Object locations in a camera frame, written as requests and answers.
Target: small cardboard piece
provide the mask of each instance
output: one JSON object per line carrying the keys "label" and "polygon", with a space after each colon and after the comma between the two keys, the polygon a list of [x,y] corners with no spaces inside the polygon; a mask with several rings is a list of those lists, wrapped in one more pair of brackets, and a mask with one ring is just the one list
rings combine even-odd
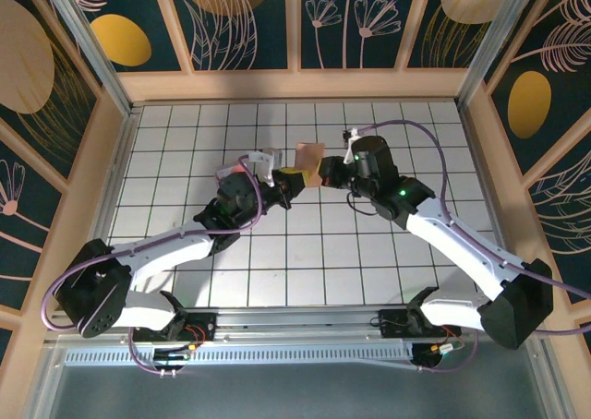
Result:
{"label": "small cardboard piece", "polygon": [[306,188],[319,187],[322,184],[322,178],[318,174],[320,161],[324,157],[324,144],[307,144],[300,142],[295,146],[294,167],[297,170],[306,170],[308,180]]}

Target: white grid floor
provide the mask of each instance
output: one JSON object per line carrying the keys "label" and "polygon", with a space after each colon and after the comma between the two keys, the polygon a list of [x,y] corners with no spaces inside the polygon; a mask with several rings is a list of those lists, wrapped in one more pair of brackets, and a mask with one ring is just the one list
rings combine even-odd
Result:
{"label": "white grid floor", "polygon": [[[453,102],[338,102],[145,107],[109,242],[139,240],[189,221],[215,197],[213,173],[247,150],[286,150],[323,142],[344,155],[342,131],[389,119],[416,121],[436,134],[448,163],[450,210],[494,240],[464,130]],[[378,130],[400,174],[439,193],[441,165],[431,141],[410,126]],[[306,189],[228,250],[151,278],[141,291],[172,291],[184,306],[361,305],[407,303],[439,285],[441,295],[476,291],[439,251],[397,226],[353,212],[346,192]],[[356,205],[372,211],[363,200]]]}

